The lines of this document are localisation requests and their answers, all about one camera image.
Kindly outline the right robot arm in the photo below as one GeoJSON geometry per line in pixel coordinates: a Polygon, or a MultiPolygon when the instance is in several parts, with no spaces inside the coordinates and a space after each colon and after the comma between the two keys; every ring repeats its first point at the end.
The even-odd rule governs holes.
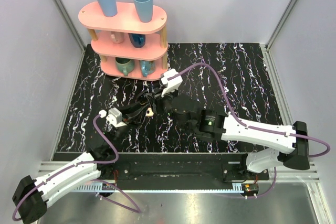
{"type": "Polygon", "coordinates": [[[264,146],[265,149],[243,155],[239,176],[250,180],[270,167],[283,165],[294,170],[309,170],[309,144],[305,122],[271,125],[240,118],[232,114],[204,109],[201,104],[176,90],[155,89],[156,110],[169,114],[180,127],[201,141],[239,141],[264,146]]]}

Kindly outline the beige earbud charging case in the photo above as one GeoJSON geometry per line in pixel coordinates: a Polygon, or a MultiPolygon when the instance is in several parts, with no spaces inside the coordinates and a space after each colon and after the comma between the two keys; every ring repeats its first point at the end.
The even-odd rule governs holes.
{"type": "Polygon", "coordinates": [[[148,108],[146,111],[146,117],[152,117],[154,115],[154,112],[152,110],[152,108],[148,108]]]}

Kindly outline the black earbud charging case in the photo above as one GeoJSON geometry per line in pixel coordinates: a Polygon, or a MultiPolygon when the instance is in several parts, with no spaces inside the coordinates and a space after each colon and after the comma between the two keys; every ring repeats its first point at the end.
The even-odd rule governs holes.
{"type": "Polygon", "coordinates": [[[148,105],[149,107],[152,107],[155,105],[155,97],[151,93],[140,94],[137,97],[137,101],[139,101],[142,106],[148,105]]]}

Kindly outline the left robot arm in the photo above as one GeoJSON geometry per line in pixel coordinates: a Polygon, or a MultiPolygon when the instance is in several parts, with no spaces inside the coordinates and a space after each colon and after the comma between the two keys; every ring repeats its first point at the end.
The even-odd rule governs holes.
{"type": "Polygon", "coordinates": [[[112,142],[97,125],[99,118],[106,119],[116,128],[116,137],[128,131],[137,118],[154,114],[148,103],[135,103],[121,109],[101,110],[93,119],[95,130],[104,140],[104,144],[89,152],[84,152],[73,161],[46,175],[33,179],[22,178],[14,192],[12,201],[15,210],[13,221],[33,223],[40,219],[57,200],[86,182],[109,179],[113,175],[112,165],[119,159],[119,153],[112,142]]]}

